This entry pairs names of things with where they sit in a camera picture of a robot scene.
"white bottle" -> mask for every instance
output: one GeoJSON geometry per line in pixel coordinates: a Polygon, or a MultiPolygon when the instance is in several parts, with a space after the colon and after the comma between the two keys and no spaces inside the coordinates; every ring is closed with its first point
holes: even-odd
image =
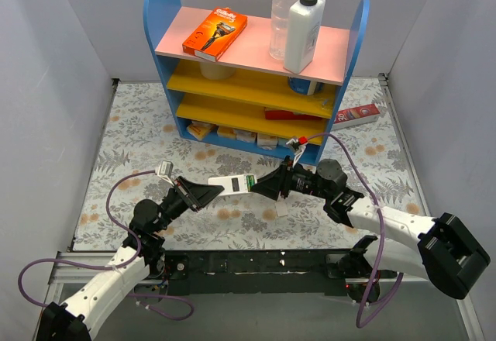
{"type": "Polygon", "coordinates": [[[284,68],[299,74],[312,62],[326,0],[300,0],[289,9],[284,68]]]}
{"type": "Polygon", "coordinates": [[[289,8],[298,0],[272,0],[272,32],[270,55],[276,60],[284,59],[286,35],[288,34],[289,8]]]}

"shelf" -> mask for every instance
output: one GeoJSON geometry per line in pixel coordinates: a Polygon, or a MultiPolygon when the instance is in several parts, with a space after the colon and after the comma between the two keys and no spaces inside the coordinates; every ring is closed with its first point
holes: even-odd
{"type": "Polygon", "coordinates": [[[195,95],[224,98],[230,101],[260,105],[330,119],[336,86],[326,84],[316,95],[300,95],[288,86],[280,75],[238,69],[224,80],[203,77],[200,66],[191,60],[181,60],[167,83],[167,88],[195,95]]]}
{"type": "MultiPolygon", "coordinates": [[[[159,56],[202,60],[184,53],[182,43],[210,12],[210,10],[181,7],[155,48],[155,53],[159,56]]],[[[349,38],[348,29],[321,27],[313,61],[299,75],[295,75],[283,68],[281,60],[275,60],[269,54],[270,19],[248,16],[246,28],[217,63],[341,85],[345,77],[349,38]]]]}
{"type": "MultiPolygon", "coordinates": [[[[187,140],[198,141],[191,134],[184,130],[184,138],[187,140]]],[[[230,147],[231,149],[248,151],[250,153],[258,153],[259,155],[264,155],[266,157],[278,157],[279,159],[284,159],[287,155],[293,157],[294,154],[287,148],[278,146],[275,150],[264,150],[259,148],[255,143],[246,143],[242,141],[237,141],[235,139],[229,139],[217,136],[217,133],[209,133],[202,141],[204,143],[210,143],[212,145],[230,147]]],[[[316,145],[307,145],[307,149],[303,153],[303,156],[299,160],[301,164],[316,165],[317,154],[319,153],[319,147],[316,145]]]]}
{"type": "MultiPolygon", "coordinates": [[[[266,120],[263,113],[262,106],[240,105],[225,99],[185,94],[176,115],[283,138],[310,136],[326,130],[326,120],[266,120]]],[[[320,145],[322,137],[314,138],[310,143],[320,145]]]]}

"cable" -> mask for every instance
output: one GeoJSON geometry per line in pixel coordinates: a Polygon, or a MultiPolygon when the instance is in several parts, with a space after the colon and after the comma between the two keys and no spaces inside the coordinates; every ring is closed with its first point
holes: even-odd
{"type": "Polygon", "coordinates": [[[168,296],[166,294],[162,294],[162,295],[161,294],[153,294],[153,293],[149,293],[149,294],[147,294],[147,293],[129,293],[127,295],[127,297],[132,297],[132,298],[162,298],[162,299],[166,299],[166,300],[180,301],[180,302],[183,302],[189,306],[190,311],[188,314],[182,315],[182,316],[174,316],[174,315],[167,314],[166,312],[162,312],[160,309],[156,308],[153,305],[148,305],[148,304],[144,304],[142,302],[139,302],[139,305],[142,305],[146,309],[149,309],[153,312],[156,312],[157,314],[160,314],[164,318],[167,318],[170,320],[176,320],[176,321],[185,320],[185,319],[189,318],[190,316],[192,316],[193,313],[195,312],[195,306],[193,305],[193,303],[191,301],[189,301],[188,299],[182,298],[182,297],[168,296]]]}
{"type": "MultiPolygon", "coordinates": [[[[127,231],[128,234],[130,234],[131,236],[134,237],[134,239],[136,239],[136,253],[134,253],[134,255],[129,259],[127,260],[126,262],[123,262],[123,263],[120,263],[119,265],[115,265],[115,268],[116,269],[120,269],[121,267],[124,267],[124,266],[127,266],[129,265],[130,263],[132,263],[137,257],[138,255],[140,254],[141,252],[141,240],[140,238],[137,236],[137,234],[135,232],[133,232],[129,227],[127,227],[126,225],[122,224],[121,222],[119,222],[115,217],[112,216],[112,213],[110,212],[110,199],[112,197],[112,194],[113,192],[116,190],[116,188],[124,181],[126,180],[129,180],[130,178],[133,178],[133,177],[138,177],[138,176],[143,176],[145,174],[154,174],[155,173],[155,170],[146,170],[144,172],[139,172],[139,173],[135,173],[135,174],[130,174],[129,176],[125,176],[124,178],[121,178],[120,180],[118,180],[113,186],[112,188],[110,189],[109,193],[108,193],[108,196],[107,196],[107,201],[105,203],[105,210],[107,211],[107,216],[110,218],[110,220],[115,223],[118,227],[124,229],[125,231],[127,231]]],[[[27,265],[24,266],[24,268],[21,270],[21,272],[19,273],[19,276],[17,278],[17,286],[19,287],[19,292],[21,292],[21,295],[29,302],[31,302],[32,304],[34,305],[37,305],[37,306],[40,306],[42,308],[45,308],[48,306],[48,304],[44,304],[42,302],[39,302],[37,300],[35,300],[34,298],[31,298],[27,293],[26,293],[26,290],[24,289],[23,285],[22,285],[22,278],[24,277],[24,274],[27,272],[27,270],[37,264],[44,264],[44,263],[47,263],[47,262],[51,262],[53,264],[66,264],[66,265],[69,265],[69,266],[74,266],[74,267],[81,267],[81,268],[84,268],[84,269],[89,269],[89,270],[103,270],[103,271],[110,271],[110,270],[114,270],[114,267],[109,267],[109,266],[94,266],[94,265],[87,265],[85,263],[78,263],[78,262],[73,262],[73,261],[69,261],[69,260],[62,260],[62,259],[58,259],[58,258],[41,258],[39,260],[34,260],[33,262],[30,262],[28,263],[27,265]]],[[[165,312],[162,312],[161,310],[157,309],[157,308],[154,308],[153,306],[149,306],[149,308],[151,310],[153,310],[154,312],[162,315],[163,317],[165,318],[168,318],[168,319],[171,319],[171,320],[184,320],[186,318],[189,318],[193,312],[195,311],[195,307],[193,306],[192,303],[190,303],[189,300],[185,299],[185,298],[180,298],[180,297],[174,297],[174,296],[166,296],[166,295],[141,295],[141,294],[128,294],[129,297],[157,297],[157,296],[160,296],[161,298],[164,298],[164,299],[170,299],[170,300],[175,300],[175,301],[181,301],[181,302],[184,302],[186,303],[187,305],[189,305],[189,307],[191,308],[191,311],[185,315],[185,316],[181,316],[181,317],[175,317],[175,316],[172,316],[172,315],[168,315],[167,313],[165,312]]]]}
{"type": "MultiPolygon", "coordinates": [[[[309,140],[312,140],[312,139],[314,139],[316,137],[320,137],[320,136],[331,137],[333,140],[335,140],[338,143],[338,145],[341,147],[341,149],[343,149],[343,152],[346,155],[346,157],[348,158],[348,161],[350,162],[350,165],[353,168],[353,170],[355,171],[358,179],[360,180],[361,184],[365,187],[365,189],[369,193],[370,197],[372,198],[372,202],[377,207],[379,207],[379,201],[377,200],[377,196],[375,195],[375,193],[372,191],[372,189],[369,187],[369,185],[367,184],[365,179],[362,177],[362,175],[358,171],[356,164],[353,162],[353,159],[351,158],[350,152],[348,151],[348,149],[344,145],[343,141],[341,141],[341,139],[339,139],[338,137],[334,136],[331,133],[317,133],[317,134],[314,134],[313,136],[303,138],[303,141],[304,141],[304,143],[306,143],[309,140]]],[[[391,290],[383,298],[374,302],[375,305],[379,305],[379,306],[374,310],[374,312],[368,318],[366,318],[362,322],[363,310],[366,307],[367,299],[369,297],[370,290],[372,289],[372,285],[374,285],[374,280],[376,277],[377,270],[379,268],[379,263],[380,263],[381,258],[382,258],[382,252],[384,250],[384,241],[386,239],[386,236],[384,234],[384,216],[382,215],[381,208],[377,208],[377,214],[379,215],[379,226],[380,226],[379,249],[377,250],[377,255],[376,255],[376,258],[374,261],[374,265],[372,267],[372,272],[370,273],[369,281],[367,282],[367,286],[365,287],[365,292],[363,293],[362,301],[360,302],[360,307],[358,308],[358,313],[356,314],[357,317],[356,317],[355,325],[357,328],[363,328],[372,319],[374,319],[377,316],[377,314],[384,308],[384,306],[387,305],[388,302],[394,297],[394,295],[396,294],[396,292],[399,289],[399,286],[401,284],[401,280],[403,279],[403,273],[400,273],[398,275],[398,278],[396,279],[396,282],[394,283],[393,287],[391,288],[391,290]]]]}

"gillette box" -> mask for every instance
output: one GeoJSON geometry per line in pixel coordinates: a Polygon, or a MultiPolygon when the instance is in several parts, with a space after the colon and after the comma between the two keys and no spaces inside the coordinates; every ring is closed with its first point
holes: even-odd
{"type": "Polygon", "coordinates": [[[248,17],[229,8],[215,8],[183,42],[183,51],[216,62],[245,29],[248,17]]]}

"patterned mat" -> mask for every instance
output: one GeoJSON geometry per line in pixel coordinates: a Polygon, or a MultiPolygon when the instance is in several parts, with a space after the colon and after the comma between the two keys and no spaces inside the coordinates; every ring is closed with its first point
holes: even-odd
{"type": "MultiPolygon", "coordinates": [[[[375,103],[381,117],[370,124],[335,131],[351,152],[360,172],[393,208],[422,214],[408,163],[377,79],[354,78],[342,109],[375,103]]],[[[350,188],[365,192],[340,147],[329,140],[322,158],[337,159],[350,188]]],[[[161,84],[120,84],[105,128],[102,146],[74,236],[74,250],[116,250],[126,233],[105,214],[105,199],[120,178],[154,169],[162,160],[174,163],[173,176],[206,183],[212,176],[255,173],[261,177],[278,159],[181,139],[161,84]]],[[[112,196],[113,215],[128,223],[143,198],[159,202],[167,183],[153,175],[121,184],[112,196]]],[[[348,248],[366,232],[335,224],[317,198],[290,194],[289,215],[277,217],[274,202],[260,195],[218,198],[209,207],[185,212],[161,234],[170,250],[348,248]]]]}

